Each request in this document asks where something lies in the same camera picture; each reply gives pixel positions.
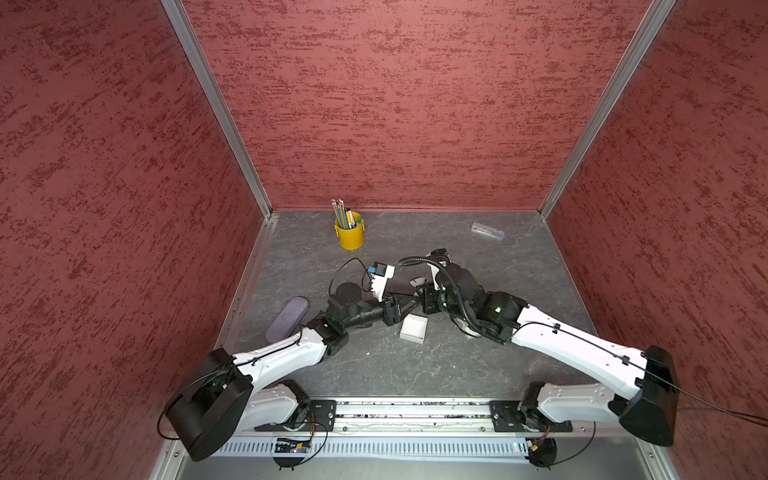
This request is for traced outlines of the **white jewelry box base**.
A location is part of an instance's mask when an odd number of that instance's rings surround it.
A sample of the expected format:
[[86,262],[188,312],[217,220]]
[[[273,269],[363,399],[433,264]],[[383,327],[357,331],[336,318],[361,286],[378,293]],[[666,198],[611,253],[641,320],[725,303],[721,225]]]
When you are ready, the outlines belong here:
[[402,321],[399,337],[402,340],[422,344],[426,337],[427,326],[427,317],[408,314]]

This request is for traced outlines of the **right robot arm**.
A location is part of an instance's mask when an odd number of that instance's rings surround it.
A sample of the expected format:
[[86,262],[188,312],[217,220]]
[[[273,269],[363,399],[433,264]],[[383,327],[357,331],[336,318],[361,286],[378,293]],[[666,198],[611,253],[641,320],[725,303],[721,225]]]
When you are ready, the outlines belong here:
[[503,291],[486,291],[444,256],[415,257],[432,281],[424,302],[448,314],[467,333],[545,354],[590,378],[583,385],[531,383],[514,419],[533,431],[569,421],[614,423],[657,446],[674,443],[679,392],[672,356],[603,340]]

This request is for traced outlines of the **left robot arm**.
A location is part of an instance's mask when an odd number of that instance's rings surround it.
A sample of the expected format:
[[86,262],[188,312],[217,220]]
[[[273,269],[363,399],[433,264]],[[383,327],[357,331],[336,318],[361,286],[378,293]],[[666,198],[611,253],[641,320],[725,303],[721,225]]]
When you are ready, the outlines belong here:
[[385,293],[362,298],[361,288],[345,282],[328,298],[328,306],[289,337],[250,352],[209,352],[191,377],[167,401],[167,419],[190,458],[201,461],[236,433],[267,424],[300,428],[309,397],[287,376],[335,355],[348,331],[383,322],[402,322],[418,299]]

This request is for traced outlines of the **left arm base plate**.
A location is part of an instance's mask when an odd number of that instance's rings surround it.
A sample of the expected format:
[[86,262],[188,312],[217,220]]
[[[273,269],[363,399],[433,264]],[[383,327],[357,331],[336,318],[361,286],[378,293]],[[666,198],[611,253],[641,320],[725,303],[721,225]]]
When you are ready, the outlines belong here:
[[336,400],[310,399],[299,403],[297,409],[280,424],[265,424],[255,431],[309,433],[315,428],[320,433],[334,430],[338,402]]

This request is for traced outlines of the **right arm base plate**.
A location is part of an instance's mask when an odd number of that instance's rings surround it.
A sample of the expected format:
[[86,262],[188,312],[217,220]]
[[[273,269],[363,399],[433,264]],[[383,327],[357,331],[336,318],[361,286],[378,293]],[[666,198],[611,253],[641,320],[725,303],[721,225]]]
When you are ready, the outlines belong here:
[[536,407],[521,407],[520,401],[492,400],[488,403],[490,418],[497,433],[570,433],[570,421],[555,423]]

